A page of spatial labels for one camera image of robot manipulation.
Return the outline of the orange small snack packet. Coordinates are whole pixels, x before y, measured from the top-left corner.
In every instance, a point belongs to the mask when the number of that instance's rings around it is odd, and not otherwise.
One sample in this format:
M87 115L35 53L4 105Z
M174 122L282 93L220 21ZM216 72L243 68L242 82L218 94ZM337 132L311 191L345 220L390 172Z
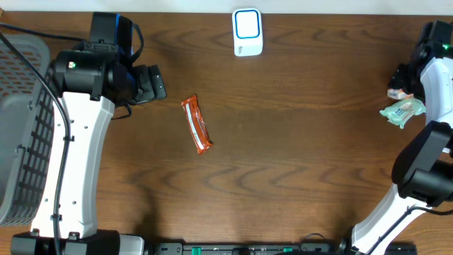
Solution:
M398 101L406 99L406 98L413 98L412 93L406 93L402 89L387 89L386 93L389 98L392 98L392 99L398 100Z

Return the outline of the teal snack packet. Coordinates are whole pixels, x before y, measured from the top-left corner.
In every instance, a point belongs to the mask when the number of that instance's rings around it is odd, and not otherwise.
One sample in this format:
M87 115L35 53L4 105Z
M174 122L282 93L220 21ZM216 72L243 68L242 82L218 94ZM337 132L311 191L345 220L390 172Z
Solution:
M393 125L404 129L405 124L414 115L426 113L424 103L416 98L405 98L379 112Z

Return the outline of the orange brown snack bar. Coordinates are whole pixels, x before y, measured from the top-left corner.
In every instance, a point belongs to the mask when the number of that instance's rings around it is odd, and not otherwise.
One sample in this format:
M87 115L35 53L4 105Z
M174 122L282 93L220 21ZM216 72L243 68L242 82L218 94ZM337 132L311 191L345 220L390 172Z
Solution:
M188 121L188 126L190 129L190 134L192 135L193 141L195 143L197 153L203 154L211 146L212 141L210 140L205 122L202 117L202 113L199 108L197 101L197 95L194 94L191 97L185 99L181 103L185 116Z

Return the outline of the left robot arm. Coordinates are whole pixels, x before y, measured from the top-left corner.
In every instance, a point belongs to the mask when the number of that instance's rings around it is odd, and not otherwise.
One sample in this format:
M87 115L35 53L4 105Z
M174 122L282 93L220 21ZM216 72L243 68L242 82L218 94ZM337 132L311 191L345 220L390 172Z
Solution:
M105 135L119 106L166 96L156 65L100 50L69 50L53 66L57 86L45 187L30 231L12 254L152 254L143 237L98 228L96 189Z

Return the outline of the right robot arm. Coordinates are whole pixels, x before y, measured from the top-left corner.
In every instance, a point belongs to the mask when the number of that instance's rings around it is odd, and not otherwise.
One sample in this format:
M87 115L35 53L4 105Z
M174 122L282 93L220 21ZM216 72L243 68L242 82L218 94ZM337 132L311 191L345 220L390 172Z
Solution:
M431 40L414 62L422 70L426 126L397 156L392 185L378 206L351 232L351 254L384 254L390 243L424 213L452 201L452 165L440 161L452 153L452 46Z

